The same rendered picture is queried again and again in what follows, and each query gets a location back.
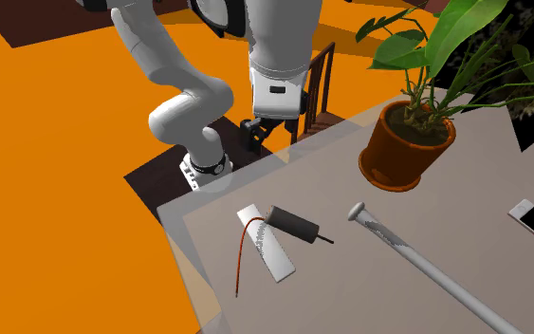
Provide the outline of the grey baseball bat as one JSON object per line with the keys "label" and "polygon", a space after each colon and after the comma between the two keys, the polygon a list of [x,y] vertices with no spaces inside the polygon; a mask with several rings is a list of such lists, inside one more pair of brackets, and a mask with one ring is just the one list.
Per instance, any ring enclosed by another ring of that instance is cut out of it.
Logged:
{"label": "grey baseball bat", "polygon": [[414,267],[434,281],[438,286],[443,288],[451,297],[457,300],[497,334],[524,334],[520,329],[508,322],[492,308],[485,305],[481,300],[451,279],[449,275],[444,273],[426,257],[421,255],[408,243],[380,223],[365,209],[363,202],[358,202],[351,208],[347,215],[347,220],[357,222],[376,235]]}

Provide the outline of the dark robot stand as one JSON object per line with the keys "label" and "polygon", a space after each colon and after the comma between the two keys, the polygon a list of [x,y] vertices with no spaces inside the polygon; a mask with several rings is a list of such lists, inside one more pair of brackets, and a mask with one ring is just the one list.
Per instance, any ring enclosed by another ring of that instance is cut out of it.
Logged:
{"label": "dark robot stand", "polygon": [[[218,132],[222,145],[233,163],[233,170],[272,154],[265,146],[257,155],[243,148],[239,138],[239,126],[226,117],[209,124]],[[175,145],[151,159],[124,177],[152,215],[159,221],[157,207],[189,193],[192,189],[179,169],[186,149]]]}

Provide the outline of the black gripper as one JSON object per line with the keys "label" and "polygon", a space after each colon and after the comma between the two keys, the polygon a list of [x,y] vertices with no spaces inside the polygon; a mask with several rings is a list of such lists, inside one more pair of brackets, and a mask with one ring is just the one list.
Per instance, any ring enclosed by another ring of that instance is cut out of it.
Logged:
{"label": "black gripper", "polygon": [[297,142],[299,121],[298,120],[275,120],[268,118],[245,119],[240,122],[241,145],[248,152],[257,156],[262,154],[263,142],[277,126],[283,125],[290,134],[290,144]]}

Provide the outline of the white flat rectangular bar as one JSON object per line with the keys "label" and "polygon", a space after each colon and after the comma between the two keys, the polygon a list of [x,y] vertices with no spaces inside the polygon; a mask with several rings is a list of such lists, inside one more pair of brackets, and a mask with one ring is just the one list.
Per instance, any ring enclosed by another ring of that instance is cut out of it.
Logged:
{"label": "white flat rectangular bar", "polygon": [[238,211],[237,216],[276,283],[295,272],[296,268],[254,204]]}

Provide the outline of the brown wooden chair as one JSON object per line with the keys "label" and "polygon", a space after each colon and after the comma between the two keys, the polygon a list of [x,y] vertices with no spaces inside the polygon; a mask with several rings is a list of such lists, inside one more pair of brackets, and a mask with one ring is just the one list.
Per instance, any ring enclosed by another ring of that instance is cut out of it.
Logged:
{"label": "brown wooden chair", "polygon": [[311,60],[307,89],[302,91],[298,138],[305,139],[343,121],[327,111],[335,42]]}

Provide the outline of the green plant in orange pot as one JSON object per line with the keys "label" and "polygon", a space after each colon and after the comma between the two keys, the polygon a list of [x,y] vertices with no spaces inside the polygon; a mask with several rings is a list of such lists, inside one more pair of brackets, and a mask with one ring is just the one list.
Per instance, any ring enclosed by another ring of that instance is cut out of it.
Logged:
{"label": "green plant in orange pot", "polygon": [[498,48],[490,36],[479,47],[469,47],[442,99],[435,94],[436,77],[463,42],[485,27],[506,7],[508,0],[450,0],[437,15],[432,32],[423,27],[391,32],[375,52],[371,67],[408,73],[402,92],[406,100],[382,108],[367,146],[359,155],[359,169],[376,187],[389,192],[407,192],[422,174],[454,143],[452,117],[469,108],[485,106],[481,97],[464,104],[456,99],[473,88],[520,70],[526,85],[534,86],[534,57],[520,45],[512,60],[497,65],[482,76],[477,71],[492,62]]}

